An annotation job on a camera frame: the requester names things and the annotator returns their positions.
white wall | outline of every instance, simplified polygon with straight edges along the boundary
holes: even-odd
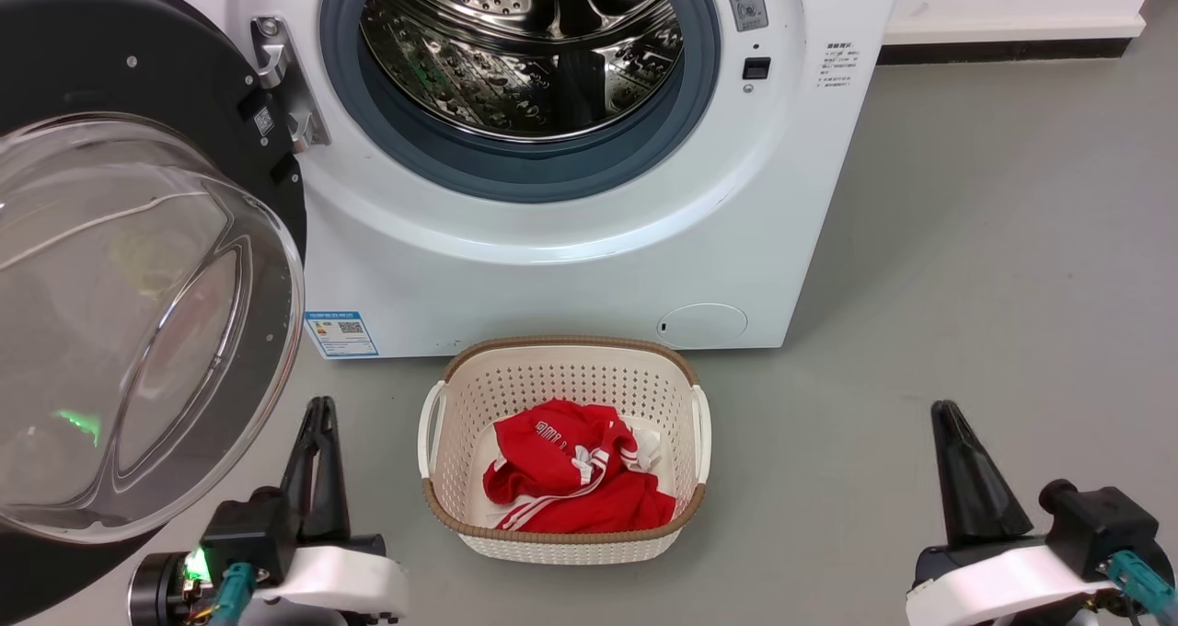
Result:
[[[1097,39],[1140,34],[1145,0],[896,0],[885,44]]]

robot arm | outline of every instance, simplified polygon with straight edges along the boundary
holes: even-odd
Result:
[[[1065,626],[1092,622],[1099,609],[1134,621],[1151,612],[1178,625],[1173,569],[1149,513],[1117,488],[1080,493],[1060,480],[1039,496],[1054,516],[1051,532],[1031,536],[1031,521],[958,407],[934,403],[932,416],[948,545],[916,561],[912,626]]]
[[[294,604],[351,625],[396,624],[408,585],[380,535],[352,536],[330,397],[307,404],[280,488],[218,506],[197,553],[148,555],[128,594],[132,626],[269,621],[266,606]],[[290,622],[283,611],[280,622]]]

brown basket rim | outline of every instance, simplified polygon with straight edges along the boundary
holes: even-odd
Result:
[[[679,518],[671,520],[667,525],[654,529],[641,529],[637,532],[610,532],[609,534],[540,534],[534,532],[508,532],[504,529],[491,529],[490,527],[466,525],[442,508],[442,503],[438,502],[438,496],[434,492],[434,481],[430,479],[422,480],[422,490],[425,493],[425,502],[430,505],[430,510],[432,510],[434,515],[442,521],[442,525],[445,525],[463,536],[492,539],[495,541],[510,541],[512,543],[556,543],[562,546],[601,546],[602,543],[633,543],[637,541],[662,539],[663,536],[679,532],[689,520],[695,518],[695,513],[700,509],[700,505],[703,502],[704,489],[706,485],[696,483],[695,492],[691,493],[691,500],[687,502],[687,508],[683,509],[683,513],[679,514]]]
[[[691,383],[693,387],[699,386],[700,383],[699,378],[695,376],[695,370],[691,369],[691,365],[687,363],[687,360],[683,358],[681,354],[648,341],[614,338],[609,336],[512,336],[508,338],[484,341],[471,345],[451,360],[445,367],[443,380],[445,382],[450,382],[450,378],[454,377],[454,374],[458,370],[458,368],[475,355],[479,355],[489,350],[527,348],[535,345],[597,345],[601,348],[644,350],[670,360],[670,362],[683,371],[683,376],[687,377],[687,381]],[[434,480],[429,477],[422,480],[422,489],[425,493],[425,502],[430,506],[430,510],[432,510],[434,515],[442,521],[442,525],[445,525],[463,536],[510,541],[514,543],[556,543],[564,546],[631,543],[662,539],[663,536],[674,534],[675,532],[682,529],[683,526],[695,516],[695,513],[700,509],[700,503],[703,502],[704,488],[706,486],[703,483],[697,483],[695,486],[695,490],[691,493],[690,501],[688,501],[687,507],[683,509],[683,513],[679,514],[679,518],[671,520],[667,525],[656,527],[655,529],[642,529],[638,532],[611,532],[609,534],[538,534],[532,532],[507,532],[503,529],[491,529],[490,527],[466,525],[442,508],[442,503],[438,501],[437,494],[434,490]]]
[[[683,371],[687,381],[690,382],[693,387],[699,386],[700,383],[699,378],[695,376],[695,370],[687,363],[687,360],[675,350],[649,341],[614,338],[610,336],[511,336],[483,341],[482,343],[476,343],[470,348],[466,348],[455,358],[450,360],[450,363],[445,367],[445,374],[442,375],[442,380],[450,382],[450,378],[454,377],[454,374],[458,370],[459,365],[466,363],[475,355],[481,355],[483,352],[488,352],[489,350],[528,348],[535,345],[597,345],[600,348],[644,350],[647,352],[654,352],[669,358],[681,371]]]

black baseboard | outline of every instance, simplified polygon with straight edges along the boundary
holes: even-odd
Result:
[[[1054,41],[982,41],[968,44],[889,44],[876,65],[945,65],[948,62],[1014,62],[1121,57],[1132,38]]]

stainless steel drum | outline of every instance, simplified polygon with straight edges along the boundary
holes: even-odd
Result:
[[[584,136],[636,111],[683,46],[667,0],[368,0],[360,26],[418,106],[516,143]]]

